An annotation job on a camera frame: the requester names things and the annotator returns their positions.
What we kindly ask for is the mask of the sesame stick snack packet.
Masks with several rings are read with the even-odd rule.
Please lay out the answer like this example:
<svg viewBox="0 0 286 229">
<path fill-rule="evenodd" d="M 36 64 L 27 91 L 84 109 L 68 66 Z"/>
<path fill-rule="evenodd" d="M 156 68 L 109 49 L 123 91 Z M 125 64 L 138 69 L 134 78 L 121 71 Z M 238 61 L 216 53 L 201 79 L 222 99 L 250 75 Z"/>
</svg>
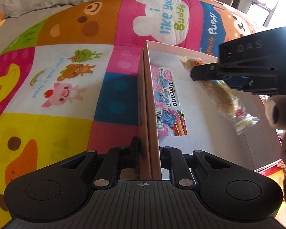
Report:
<svg viewBox="0 0 286 229">
<path fill-rule="evenodd" d="M 180 62 L 190 74 L 197 74 L 199 66 L 208 66 L 208 70 L 215 69 L 215 63 L 205 63 L 200 58 L 186 56 L 180 58 Z M 237 134 L 259 122 L 259 118 L 247 113 L 239 96 L 223 80 L 200 81 L 199 84 L 216 105 L 219 113 L 231 121 Z"/>
</svg>

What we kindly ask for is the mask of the pink Volcano snack pack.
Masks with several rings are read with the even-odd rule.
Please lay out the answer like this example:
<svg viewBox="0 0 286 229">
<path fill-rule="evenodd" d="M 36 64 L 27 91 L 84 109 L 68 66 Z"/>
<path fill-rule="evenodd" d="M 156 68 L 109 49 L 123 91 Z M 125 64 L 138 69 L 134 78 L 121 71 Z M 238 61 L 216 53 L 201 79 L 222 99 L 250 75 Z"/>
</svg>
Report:
<svg viewBox="0 0 286 229">
<path fill-rule="evenodd" d="M 185 116 L 174 80 L 173 70 L 151 66 L 157 132 L 164 136 L 185 136 Z"/>
</svg>

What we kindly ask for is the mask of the pink cardboard box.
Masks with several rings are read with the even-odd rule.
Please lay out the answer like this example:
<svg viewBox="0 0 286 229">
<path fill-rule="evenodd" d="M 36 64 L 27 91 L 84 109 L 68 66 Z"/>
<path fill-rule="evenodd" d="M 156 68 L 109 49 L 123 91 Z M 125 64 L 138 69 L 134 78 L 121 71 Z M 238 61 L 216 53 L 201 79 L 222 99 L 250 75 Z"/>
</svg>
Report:
<svg viewBox="0 0 286 229">
<path fill-rule="evenodd" d="M 259 122 L 237 134 L 230 120 L 219 113 L 203 88 L 192 81 L 184 69 L 182 57 L 200 58 L 213 63 L 216 58 L 198 51 L 147 41 L 142 50 L 138 71 L 138 123 L 141 179 L 161 179 L 161 146 L 179 148 L 183 153 L 203 150 L 254 171 L 262 171 L 280 159 L 282 148 L 277 132 L 264 114 L 264 103 L 258 96 L 238 93 L 246 111 Z M 185 115 L 187 135 L 158 136 L 153 101 L 151 66 L 172 69 L 179 100 Z"/>
</svg>

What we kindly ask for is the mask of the colourful cartoon play mat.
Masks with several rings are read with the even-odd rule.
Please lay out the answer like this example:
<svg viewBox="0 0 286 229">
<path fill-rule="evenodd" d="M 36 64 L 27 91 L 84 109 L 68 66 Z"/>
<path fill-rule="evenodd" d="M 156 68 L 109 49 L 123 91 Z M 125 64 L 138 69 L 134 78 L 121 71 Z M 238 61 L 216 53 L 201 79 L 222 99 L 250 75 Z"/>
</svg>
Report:
<svg viewBox="0 0 286 229">
<path fill-rule="evenodd" d="M 259 172 L 196 149 L 197 190 L 176 188 L 162 167 L 161 179 L 141 179 L 140 164 L 109 189 L 79 177 L 87 151 L 139 138 L 147 41 L 218 63 L 221 44 L 258 32 L 215 0 L 94 0 L 23 32 L 0 54 L 0 228 L 281 228 L 282 148 Z M 286 131 L 273 129 L 282 146 Z"/>
</svg>

